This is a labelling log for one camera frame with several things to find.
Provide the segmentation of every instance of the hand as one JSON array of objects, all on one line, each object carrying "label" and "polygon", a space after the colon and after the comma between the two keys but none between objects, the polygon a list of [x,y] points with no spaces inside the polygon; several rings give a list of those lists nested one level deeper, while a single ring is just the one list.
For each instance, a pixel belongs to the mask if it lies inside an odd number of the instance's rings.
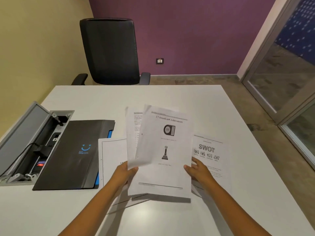
[{"label": "hand", "polygon": [[191,164],[191,167],[184,165],[184,169],[187,171],[187,173],[191,176],[192,179],[199,181],[201,185],[203,185],[206,182],[213,182],[215,179],[211,175],[208,167],[206,167],[201,161],[199,161],[197,158],[192,157],[191,158],[195,164]]},{"label": "hand", "polygon": [[128,170],[128,162],[125,161],[121,165],[117,166],[112,177],[109,180],[109,183],[114,184],[117,188],[122,188],[126,184],[129,177],[135,175],[138,171],[138,167],[134,167]]}]

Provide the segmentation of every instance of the wall switch plate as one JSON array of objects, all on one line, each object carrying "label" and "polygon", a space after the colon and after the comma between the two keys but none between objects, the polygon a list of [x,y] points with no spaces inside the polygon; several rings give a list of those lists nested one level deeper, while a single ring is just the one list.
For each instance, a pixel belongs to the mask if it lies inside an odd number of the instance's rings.
[{"label": "wall switch plate", "polygon": [[164,64],[164,58],[157,59],[156,64]]}]

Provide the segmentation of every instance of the forearm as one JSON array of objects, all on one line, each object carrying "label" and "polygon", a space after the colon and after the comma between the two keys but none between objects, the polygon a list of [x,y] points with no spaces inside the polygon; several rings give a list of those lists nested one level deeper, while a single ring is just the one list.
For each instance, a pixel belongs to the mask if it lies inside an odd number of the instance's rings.
[{"label": "forearm", "polygon": [[117,190],[117,186],[108,182],[59,236],[94,236],[111,206]]},{"label": "forearm", "polygon": [[213,198],[234,236],[270,236],[216,181],[205,182],[203,186]]}]

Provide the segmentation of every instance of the blue patterned wall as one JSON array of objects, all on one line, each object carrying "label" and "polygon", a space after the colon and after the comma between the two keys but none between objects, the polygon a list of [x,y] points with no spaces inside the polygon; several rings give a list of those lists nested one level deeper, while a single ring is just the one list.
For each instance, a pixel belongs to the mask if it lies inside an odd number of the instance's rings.
[{"label": "blue patterned wall", "polygon": [[300,1],[275,42],[315,65],[315,0]]}]

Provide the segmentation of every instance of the purple wall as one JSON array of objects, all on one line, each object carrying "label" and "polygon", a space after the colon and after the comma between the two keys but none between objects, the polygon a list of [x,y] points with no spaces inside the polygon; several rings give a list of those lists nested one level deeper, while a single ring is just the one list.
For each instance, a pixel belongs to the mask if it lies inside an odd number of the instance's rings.
[{"label": "purple wall", "polygon": [[[236,74],[275,0],[90,0],[134,20],[140,72]],[[156,58],[164,58],[156,65]]]}]

